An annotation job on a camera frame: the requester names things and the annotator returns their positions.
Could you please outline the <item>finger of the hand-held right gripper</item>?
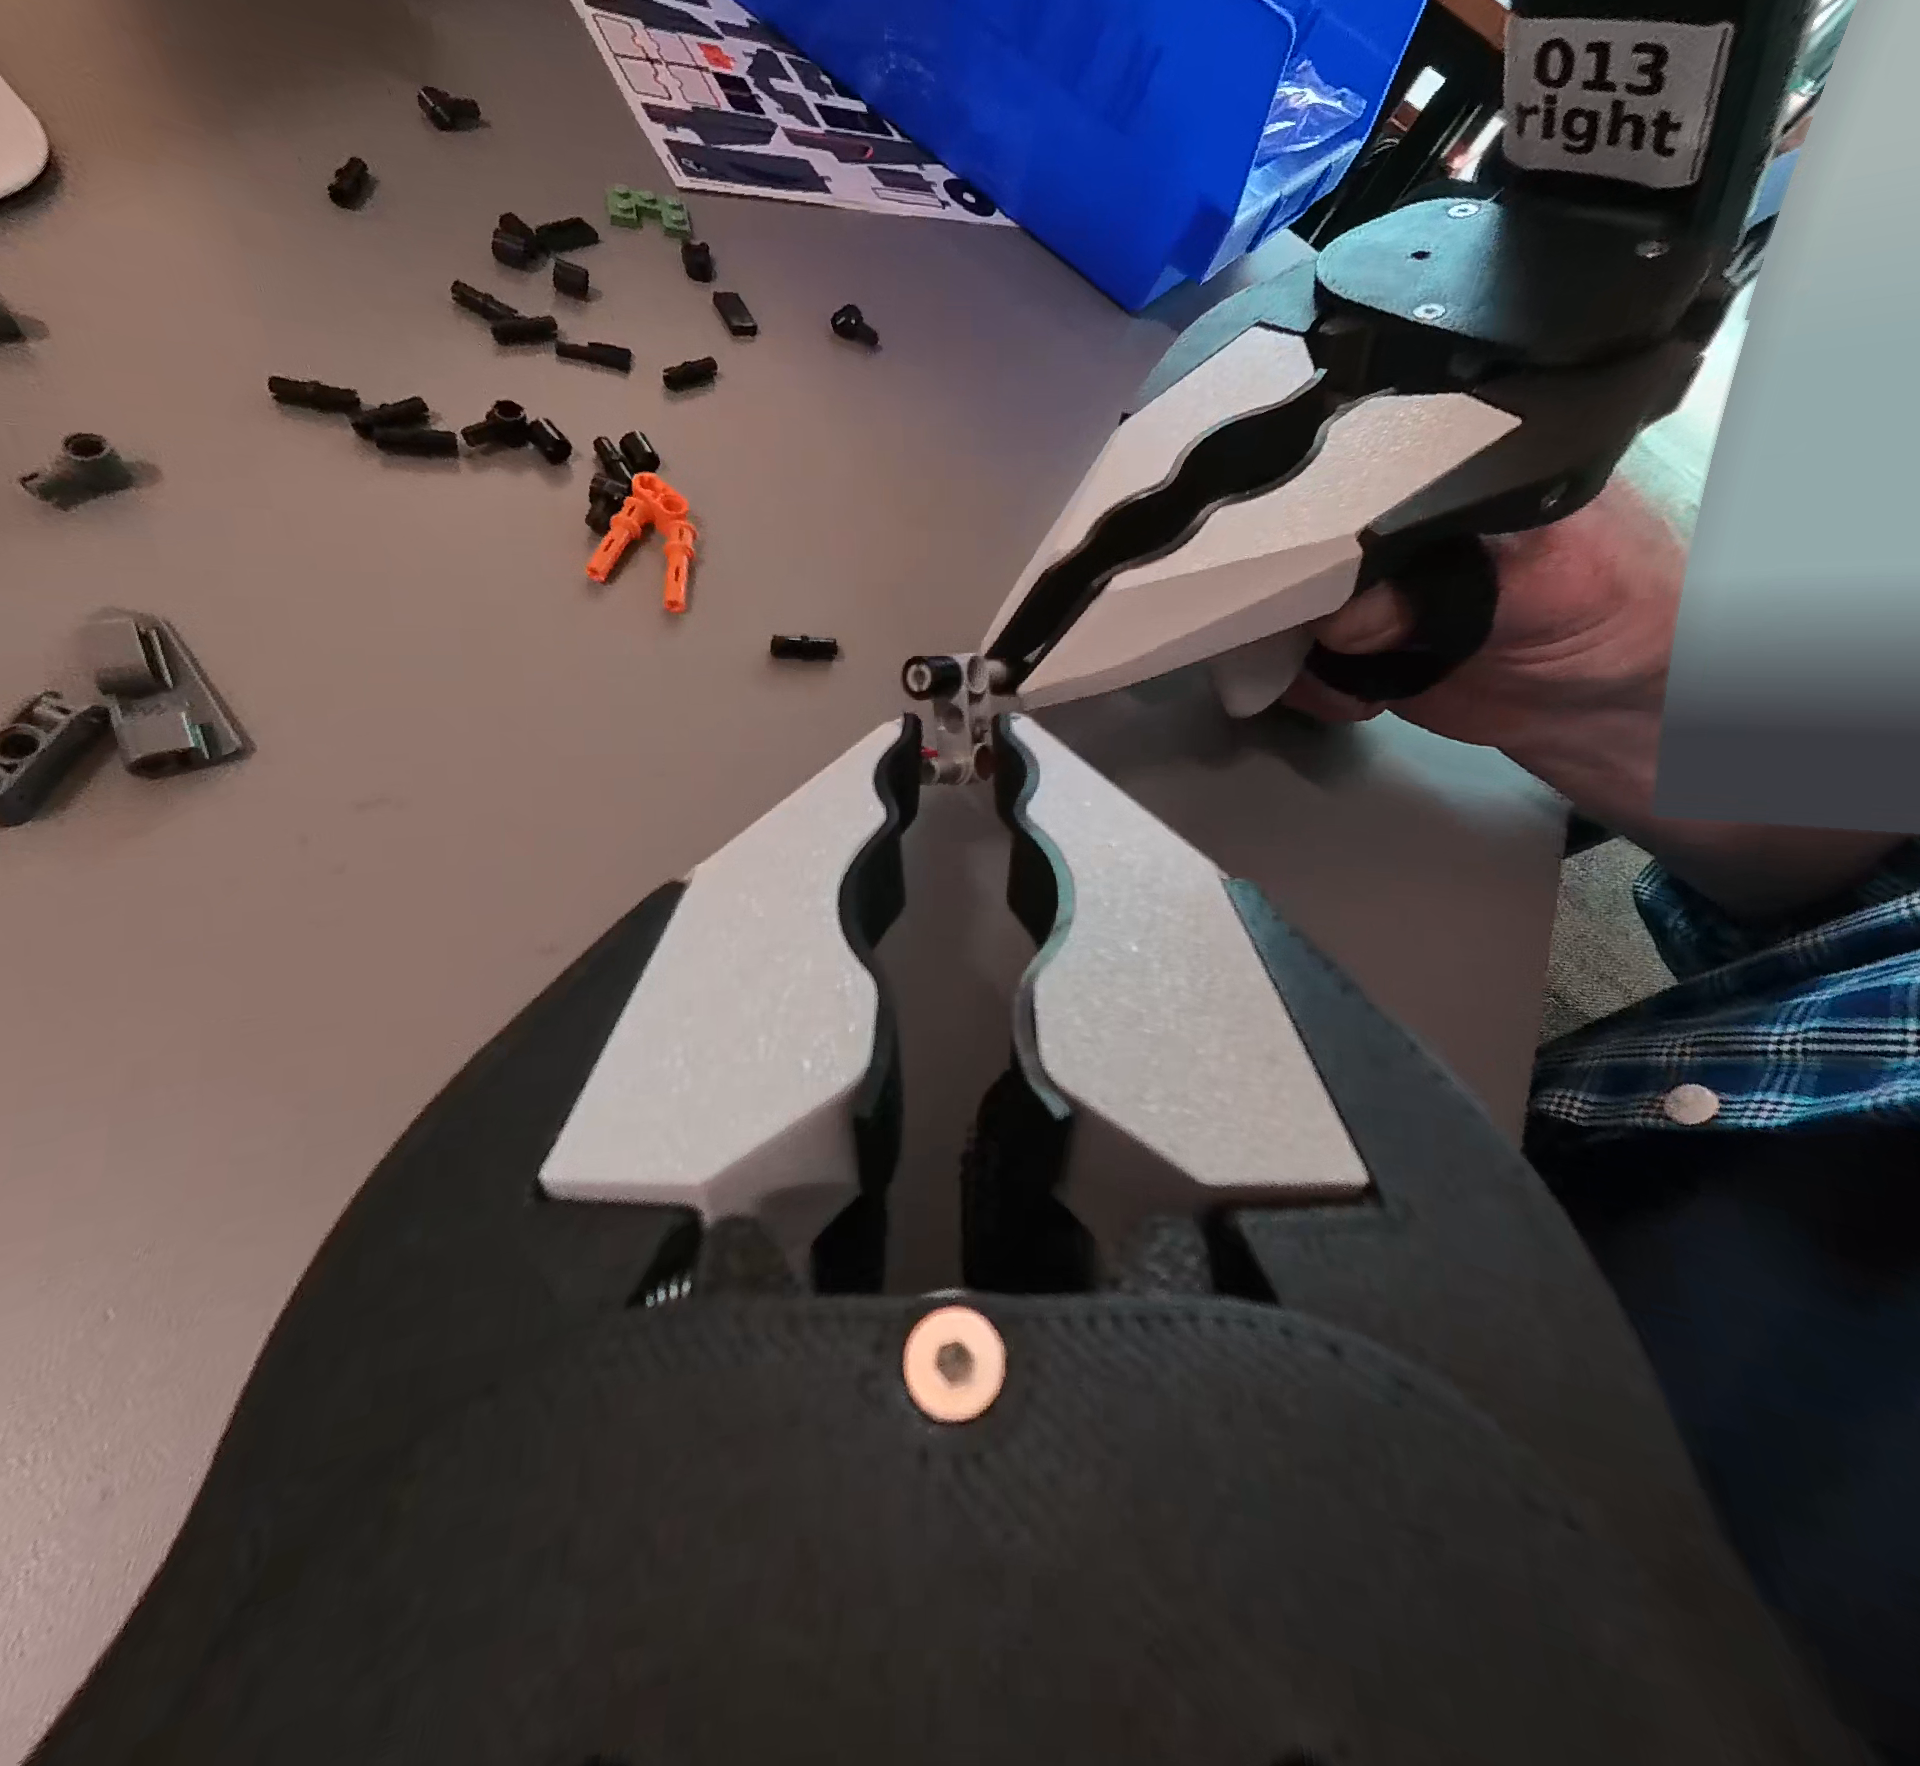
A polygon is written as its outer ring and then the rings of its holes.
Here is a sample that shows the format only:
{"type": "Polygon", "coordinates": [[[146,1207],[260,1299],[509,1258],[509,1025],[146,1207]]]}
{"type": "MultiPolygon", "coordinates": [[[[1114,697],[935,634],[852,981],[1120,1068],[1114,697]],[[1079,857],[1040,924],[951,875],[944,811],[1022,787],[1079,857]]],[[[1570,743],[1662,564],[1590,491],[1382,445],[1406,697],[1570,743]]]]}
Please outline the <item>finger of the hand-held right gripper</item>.
{"type": "Polygon", "coordinates": [[[1304,341],[1242,329],[1120,420],[1004,592],[977,657],[1037,675],[1120,577],[1177,558],[1219,507],[1281,488],[1326,416],[1335,385],[1304,341]]]}
{"type": "Polygon", "coordinates": [[[1228,497],[1177,540],[1114,569],[1019,675],[1022,714],[1098,703],[1326,617],[1357,588],[1357,535],[1516,428],[1522,416],[1462,393],[1376,393],[1335,409],[1281,488],[1228,497]]]}

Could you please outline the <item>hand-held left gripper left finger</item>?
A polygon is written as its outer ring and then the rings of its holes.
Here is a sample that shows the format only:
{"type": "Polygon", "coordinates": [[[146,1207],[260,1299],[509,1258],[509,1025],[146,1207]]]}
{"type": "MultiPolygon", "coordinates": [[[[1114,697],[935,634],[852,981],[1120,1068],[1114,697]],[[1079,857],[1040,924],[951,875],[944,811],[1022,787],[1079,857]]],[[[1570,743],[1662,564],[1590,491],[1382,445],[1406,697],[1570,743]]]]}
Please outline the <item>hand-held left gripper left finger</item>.
{"type": "Polygon", "coordinates": [[[921,718],[891,718],[684,875],[555,1147],[543,1197],[749,1217],[781,1258],[897,1161],[897,1007],[921,718]]]}

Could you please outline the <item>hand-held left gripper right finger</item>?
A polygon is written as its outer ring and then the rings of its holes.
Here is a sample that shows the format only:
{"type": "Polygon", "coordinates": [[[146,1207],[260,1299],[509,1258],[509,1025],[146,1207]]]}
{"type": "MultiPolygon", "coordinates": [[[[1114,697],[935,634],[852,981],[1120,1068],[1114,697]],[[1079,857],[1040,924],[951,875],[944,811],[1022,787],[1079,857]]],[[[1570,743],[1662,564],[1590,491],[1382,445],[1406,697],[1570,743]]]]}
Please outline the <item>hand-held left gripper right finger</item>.
{"type": "Polygon", "coordinates": [[[1056,1197],[1120,1258],[1150,1217],[1349,1207],[1369,1169],[1230,875],[1037,718],[999,718],[1019,1073],[1069,1124],[1056,1197]]]}

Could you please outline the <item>thin grey lego liftarm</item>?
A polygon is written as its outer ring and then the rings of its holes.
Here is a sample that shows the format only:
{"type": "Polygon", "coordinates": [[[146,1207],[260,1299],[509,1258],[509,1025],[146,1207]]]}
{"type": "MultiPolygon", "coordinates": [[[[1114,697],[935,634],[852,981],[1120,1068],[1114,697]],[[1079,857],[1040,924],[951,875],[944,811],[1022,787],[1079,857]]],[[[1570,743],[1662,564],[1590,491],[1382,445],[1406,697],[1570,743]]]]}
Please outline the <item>thin grey lego liftarm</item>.
{"type": "Polygon", "coordinates": [[[990,743],[999,697],[1004,697],[1004,664],[969,657],[969,697],[917,703],[928,787],[969,787],[999,774],[999,743],[990,743]]]}

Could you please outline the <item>pile of dark lego connectors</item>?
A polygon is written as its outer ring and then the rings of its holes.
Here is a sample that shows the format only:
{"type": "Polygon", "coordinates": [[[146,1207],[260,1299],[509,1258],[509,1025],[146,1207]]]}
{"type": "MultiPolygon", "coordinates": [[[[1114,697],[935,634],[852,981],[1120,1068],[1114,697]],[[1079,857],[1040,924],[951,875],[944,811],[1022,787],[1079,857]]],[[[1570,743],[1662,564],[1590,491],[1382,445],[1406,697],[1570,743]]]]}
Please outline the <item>pile of dark lego connectors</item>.
{"type": "Polygon", "coordinates": [[[89,703],[38,690],[9,708],[0,824],[34,824],[100,743],[146,782],[255,760],[255,733],[172,617],[100,608],[81,617],[81,664],[89,703]]]}

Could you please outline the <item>pile of black lego pins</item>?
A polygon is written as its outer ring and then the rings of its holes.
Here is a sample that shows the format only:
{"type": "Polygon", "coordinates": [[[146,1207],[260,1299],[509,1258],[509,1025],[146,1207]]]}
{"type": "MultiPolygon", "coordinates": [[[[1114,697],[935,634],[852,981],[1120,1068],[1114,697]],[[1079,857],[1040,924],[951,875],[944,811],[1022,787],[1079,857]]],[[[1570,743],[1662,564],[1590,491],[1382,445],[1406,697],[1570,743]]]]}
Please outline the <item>pile of black lego pins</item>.
{"type": "MultiPolygon", "coordinates": [[[[437,129],[437,131],[473,131],[488,115],[473,98],[450,98],[450,89],[416,89],[416,115],[437,129]]],[[[375,163],[363,158],[350,158],[333,177],[325,177],[325,202],[333,206],[363,206],[375,198],[375,163]]],[[[500,267],[546,267],[555,289],[563,297],[592,297],[592,275],[589,267],[563,257],[571,246],[592,246],[592,220],[571,216],[571,220],[518,220],[518,216],[500,216],[490,229],[490,257],[500,267]]],[[[694,285],[712,275],[712,246],[708,243],[684,243],[684,271],[694,285]]],[[[555,363],[571,369],[592,369],[592,373],[630,373],[630,349],[616,341],[563,341],[563,319],[555,316],[518,316],[509,306],[500,306],[490,289],[473,289],[473,285],[450,285],[450,306],[479,316],[490,349],[546,349],[555,363]]],[[[733,341],[749,341],[757,334],[757,316],[746,312],[738,289],[712,289],[712,316],[726,319],[733,341]]],[[[861,306],[836,312],[824,329],[852,349],[877,349],[869,319],[861,306]]],[[[662,393],[684,396],[684,393],[708,393],[722,376],[722,363],[678,363],[662,369],[662,393]]],[[[269,404],[284,409],[322,409],[322,416],[350,416],[350,428],[360,445],[375,445],[378,454],[411,454],[411,461],[464,461],[464,454],[538,454],[543,470],[571,470],[573,451],[571,436],[546,420],[546,416],[528,416],[525,404],[500,396],[479,420],[464,428],[444,428],[437,409],[422,396],[395,396],[395,404],[363,404],[353,385],[322,385],[322,376],[266,376],[269,404]]],[[[611,507],[622,497],[622,479],[640,476],[655,476],[655,451],[630,428],[616,445],[592,445],[592,479],[589,491],[611,491],[611,507]]],[[[839,664],[839,639],[814,639],[814,634],[775,634],[773,639],[773,657],[775,664],[839,664]]]]}

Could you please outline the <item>person's right forearm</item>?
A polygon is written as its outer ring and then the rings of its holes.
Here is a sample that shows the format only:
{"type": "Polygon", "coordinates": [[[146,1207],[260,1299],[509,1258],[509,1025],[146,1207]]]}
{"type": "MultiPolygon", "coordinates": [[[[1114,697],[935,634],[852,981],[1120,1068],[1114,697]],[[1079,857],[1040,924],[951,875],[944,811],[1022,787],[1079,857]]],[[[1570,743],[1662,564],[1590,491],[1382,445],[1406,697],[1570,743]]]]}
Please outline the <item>person's right forearm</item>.
{"type": "Polygon", "coordinates": [[[1737,924],[1810,914],[1863,889],[1905,843],[1905,834],[1854,824],[1673,821],[1654,808],[1654,774],[1654,737],[1586,743],[1554,767],[1539,763],[1554,797],[1641,843],[1673,886],[1737,924]]]}

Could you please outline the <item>orange lego pin connector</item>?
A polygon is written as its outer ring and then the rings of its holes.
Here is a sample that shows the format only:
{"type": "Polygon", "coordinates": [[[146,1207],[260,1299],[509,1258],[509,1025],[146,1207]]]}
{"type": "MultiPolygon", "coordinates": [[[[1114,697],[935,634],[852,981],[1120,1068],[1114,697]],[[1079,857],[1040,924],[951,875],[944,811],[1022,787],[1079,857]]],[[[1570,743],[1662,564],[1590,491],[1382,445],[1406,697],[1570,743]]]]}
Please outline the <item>orange lego pin connector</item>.
{"type": "Polygon", "coordinates": [[[608,588],[616,577],[616,564],[655,529],[672,526],[672,507],[662,507],[662,479],[655,476],[640,476],[622,479],[622,497],[611,507],[611,491],[592,491],[592,516],[589,529],[599,535],[592,558],[589,558],[589,578],[608,588]]]}
{"type": "Polygon", "coordinates": [[[644,526],[662,540],[662,610],[684,617],[698,529],[688,516],[688,497],[655,476],[640,476],[640,491],[644,491],[644,526]]]}

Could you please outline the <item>lego sticker sheet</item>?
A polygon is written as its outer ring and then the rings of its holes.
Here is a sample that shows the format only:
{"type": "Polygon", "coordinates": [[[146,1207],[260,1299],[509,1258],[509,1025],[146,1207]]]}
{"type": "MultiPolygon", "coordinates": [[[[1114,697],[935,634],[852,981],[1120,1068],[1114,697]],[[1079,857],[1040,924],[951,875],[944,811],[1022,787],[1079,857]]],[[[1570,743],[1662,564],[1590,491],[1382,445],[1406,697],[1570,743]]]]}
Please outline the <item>lego sticker sheet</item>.
{"type": "Polygon", "coordinates": [[[738,0],[571,0],[672,192],[1008,229],[738,0]]]}

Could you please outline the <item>person's right hand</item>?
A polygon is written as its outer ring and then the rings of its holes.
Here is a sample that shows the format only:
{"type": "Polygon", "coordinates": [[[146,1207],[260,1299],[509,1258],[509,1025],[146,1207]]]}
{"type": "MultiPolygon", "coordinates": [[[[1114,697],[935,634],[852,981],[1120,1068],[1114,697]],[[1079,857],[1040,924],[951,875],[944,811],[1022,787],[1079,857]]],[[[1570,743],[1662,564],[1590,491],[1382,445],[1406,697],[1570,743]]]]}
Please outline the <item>person's right hand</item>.
{"type": "Polygon", "coordinates": [[[1492,558],[1499,627],[1442,690],[1349,703],[1292,675],[1281,708],[1321,725],[1394,714],[1436,737],[1500,754],[1581,821],[1633,839],[1654,808],[1689,535],[1615,476],[1586,512],[1499,535],[1492,558]]]}

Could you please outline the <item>clear plastic bag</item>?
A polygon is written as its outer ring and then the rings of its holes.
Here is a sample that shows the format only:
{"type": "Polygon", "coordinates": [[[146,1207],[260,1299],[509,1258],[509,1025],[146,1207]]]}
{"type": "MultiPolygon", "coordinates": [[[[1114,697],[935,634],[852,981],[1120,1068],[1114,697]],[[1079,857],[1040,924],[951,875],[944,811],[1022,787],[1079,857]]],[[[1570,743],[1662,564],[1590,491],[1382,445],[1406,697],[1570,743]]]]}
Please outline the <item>clear plastic bag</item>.
{"type": "Polygon", "coordinates": [[[1313,60],[1292,60],[1264,109],[1259,171],[1298,171],[1335,152],[1369,115],[1362,98],[1326,83],[1313,60]]]}

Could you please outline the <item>blue storage bin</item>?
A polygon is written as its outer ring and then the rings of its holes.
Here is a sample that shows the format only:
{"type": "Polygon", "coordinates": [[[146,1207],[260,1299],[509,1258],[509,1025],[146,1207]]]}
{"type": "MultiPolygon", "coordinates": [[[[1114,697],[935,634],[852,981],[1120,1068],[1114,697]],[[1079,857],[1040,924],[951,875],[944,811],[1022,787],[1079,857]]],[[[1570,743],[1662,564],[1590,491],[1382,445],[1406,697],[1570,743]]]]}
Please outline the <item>blue storage bin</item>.
{"type": "Polygon", "coordinates": [[[982,192],[1022,231],[1150,312],[1304,216],[1382,122],[1430,0],[738,0],[982,192]],[[1369,115],[1259,171],[1292,60],[1369,115]]]}

